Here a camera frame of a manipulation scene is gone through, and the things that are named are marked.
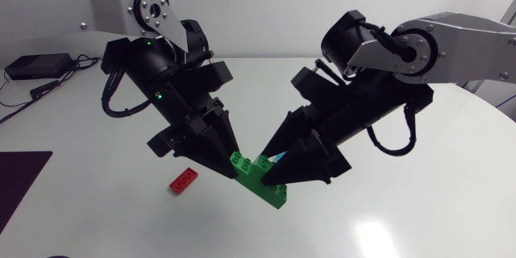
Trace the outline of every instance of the cable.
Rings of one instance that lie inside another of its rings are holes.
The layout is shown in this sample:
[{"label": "cable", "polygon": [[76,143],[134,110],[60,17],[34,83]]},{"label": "cable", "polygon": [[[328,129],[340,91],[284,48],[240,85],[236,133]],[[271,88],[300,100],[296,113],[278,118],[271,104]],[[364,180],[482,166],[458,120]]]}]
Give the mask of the cable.
[{"label": "cable", "polygon": [[5,70],[3,71],[3,78],[5,78],[6,81],[2,84],[2,86],[0,86],[0,90],[2,90],[4,85],[7,85],[7,83],[9,82],[9,79],[7,79],[7,77],[6,77],[6,71]]},{"label": "cable", "polygon": [[[16,105],[7,105],[7,104],[4,104],[2,102],[0,102],[0,105],[2,106],[8,106],[8,107],[15,107],[15,106],[21,106],[20,108],[18,108],[16,111],[4,116],[3,118],[0,119],[0,124],[1,123],[4,123],[5,121],[7,121],[8,119],[10,119],[11,117],[17,115],[18,113],[20,113],[21,111],[27,109],[30,105],[38,102],[41,98],[43,98],[44,96],[50,94],[53,90],[55,90],[58,86],[60,86],[62,83],[64,83],[65,81],[69,80],[71,77],[73,77],[73,75],[75,74],[75,72],[77,70],[83,70],[83,69],[88,69],[88,68],[91,68],[92,66],[96,65],[99,61],[101,60],[101,58],[99,57],[93,57],[93,58],[90,58],[88,57],[87,55],[83,55],[81,54],[80,56],[77,57],[77,59],[73,62],[72,64],[72,67],[66,72],[64,73],[63,77],[61,77],[61,79],[59,81],[52,81],[46,85],[49,85],[49,84],[52,84],[55,82],[55,85],[52,85],[48,88],[45,88],[44,91],[41,91],[40,94],[37,94],[32,100],[30,100],[29,102],[25,102],[25,103],[20,103],[20,104],[16,104]],[[91,61],[91,64],[88,64],[88,65],[85,65],[85,66],[81,66],[81,62],[84,62],[84,61]]]},{"label": "cable", "polygon": [[330,69],[330,67],[328,67],[328,65],[325,64],[324,61],[322,61],[321,59],[315,60],[315,66],[317,66],[323,72],[325,72],[328,76],[330,76],[334,81],[337,82],[337,84],[346,86],[346,83],[339,76],[337,76],[336,73],[333,73],[333,71]]},{"label": "cable", "polygon": [[365,21],[359,21],[358,24],[365,29],[369,29],[371,31],[371,35],[388,51],[399,55],[403,60],[409,60],[412,58],[413,53],[410,53],[410,50],[406,50],[405,45],[401,42],[385,33],[385,27],[378,27],[374,24],[366,23]]},{"label": "cable", "polygon": [[410,141],[402,149],[391,150],[383,147],[378,141],[377,137],[375,136],[372,126],[369,126],[367,128],[369,138],[371,139],[374,146],[378,147],[378,149],[380,149],[385,154],[389,154],[391,156],[404,156],[405,154],[412,151],[414,145],[416,144],[416,110],[412,106],[409,106],[407,104],[403,112],[405,113],[406,124],[408,125],[410,130]]},{"label": "cable", "polygon": [[126,108],[123,111],[115,111],[110,108],[111,97],[113,97],[114,92],[119,87],[120,81],[122,80],[124,73],[124,68],[114,68],[113,72],[107,78],[106,85],[104,86],[104,91],[102,92],[102,109],[108,116],[113,118],[124,118],[131,116],[132,114],[139,113],[140,111],[151,105],[151,101],[147,100],[139,104],[138,106],[135,106],[131,109]]},{"label": "cable", "polygon": [[508,101],[512,100],[513,98],[516,98],[516,94],[508,99],[506,99],[504,102],[501,102],[500,104],[496,105],[495,108],[499,108],[503,106],[503,104],[507,103]]}]

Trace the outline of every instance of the white table surface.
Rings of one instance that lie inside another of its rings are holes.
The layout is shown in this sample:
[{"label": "white table surface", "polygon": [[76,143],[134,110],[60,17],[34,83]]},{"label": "white table surface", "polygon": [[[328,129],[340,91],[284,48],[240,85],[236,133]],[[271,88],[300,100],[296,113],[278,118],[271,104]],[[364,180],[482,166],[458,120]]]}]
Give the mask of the white table surface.
[{"label": "white table surface", "polygon": [[[307,104],[289,83],[312,59],[226,59],[217,92],[252,159],[288,110]],[[53,151],[5,230],[0,257],[516,257],[516,125],[454,85],[433,85],[403,157],[365,132],[339,146],[353,169],[330,185],[289,185],[276,210],[235,181],[185,158],[158,158],[147,141],[167,126],[154,108],[126,119],[102,112],[99,67],[0,125],[0,151]],[[3,102],[42,81],[16,81]],[[143,95],[124,78],[114,106]],[[0,114],[8,112],[1,109]],[[376,126],[401,147],[401,110]],[[180,196],[168,185],[191,167]]]}]

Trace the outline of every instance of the bolt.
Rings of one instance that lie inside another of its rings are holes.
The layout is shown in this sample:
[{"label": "bolt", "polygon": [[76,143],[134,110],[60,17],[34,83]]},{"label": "bolt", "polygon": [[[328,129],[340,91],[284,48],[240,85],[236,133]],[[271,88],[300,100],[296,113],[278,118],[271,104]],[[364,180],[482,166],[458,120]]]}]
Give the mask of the bolt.
[{"label": "bolt", "polygon": [[500,77],[501,80],[505,81],[506,79],[509,78],[509,73],[503,72],[503,73],[500,73],[498,76]]}]

